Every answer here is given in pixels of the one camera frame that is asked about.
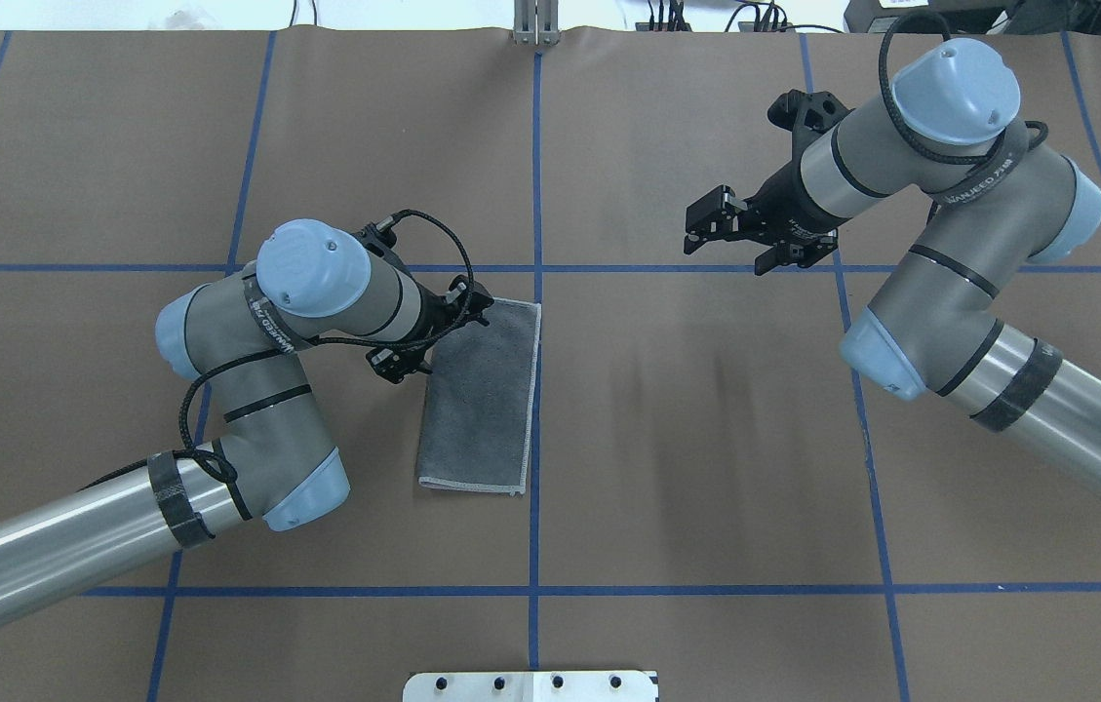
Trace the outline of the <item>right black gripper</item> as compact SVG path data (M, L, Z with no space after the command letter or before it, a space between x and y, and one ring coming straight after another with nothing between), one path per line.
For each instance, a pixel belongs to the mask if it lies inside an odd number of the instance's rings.
M738 197L719 185L687 208L684 254L691 256L707 243L751 241L767 248L755 257L754 275L783 266L810 268L837 249L837 230L844 219L813 202L791 161L766 179L754 196Z

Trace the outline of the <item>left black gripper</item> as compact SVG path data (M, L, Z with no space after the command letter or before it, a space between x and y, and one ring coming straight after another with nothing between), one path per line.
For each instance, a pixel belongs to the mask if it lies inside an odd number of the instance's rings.
M475 277L456 276L443 296L418 283L402 283L397 292L397 311L384 328L366 337L377 343L367 354L369 368L390 383L433 373L426 357L435 338L469 323L491 323L486 311L493 297Z

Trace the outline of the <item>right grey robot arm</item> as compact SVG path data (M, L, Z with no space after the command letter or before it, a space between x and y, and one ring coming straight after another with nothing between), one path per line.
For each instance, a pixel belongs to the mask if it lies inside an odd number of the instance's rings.
M721 185L689 205L684 252L751 241L759 276L808 268L844 223L919 188L933 213L850 323L844 363L903 401L941 396L1101 501L1101 379L991 311L1023 266L1094 234L1100 188L1023 119L1020 84L990 45L942 40L900 72L880 53L877 72L876 96L857 108L781 95L767 117L791 134L791 160L755 195Z

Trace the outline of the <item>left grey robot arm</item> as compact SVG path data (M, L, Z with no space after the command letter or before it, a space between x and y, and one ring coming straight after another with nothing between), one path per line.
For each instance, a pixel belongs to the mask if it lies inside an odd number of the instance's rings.
M413 279L393 252L406 217L357 234L292 219L237 274L162 308L159 354L190 382L183 445L1 523L0 627L241 523L288 530L348 497L299 355L363 347L369 366L397 383L429 372L430 345L484 323L493 303L473 267L443 294Z

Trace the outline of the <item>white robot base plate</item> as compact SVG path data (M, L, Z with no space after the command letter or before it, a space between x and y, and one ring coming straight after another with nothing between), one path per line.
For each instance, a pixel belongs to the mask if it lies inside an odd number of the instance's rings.
M424 672L404 684L403 701L659 701L656 672L550 670Z

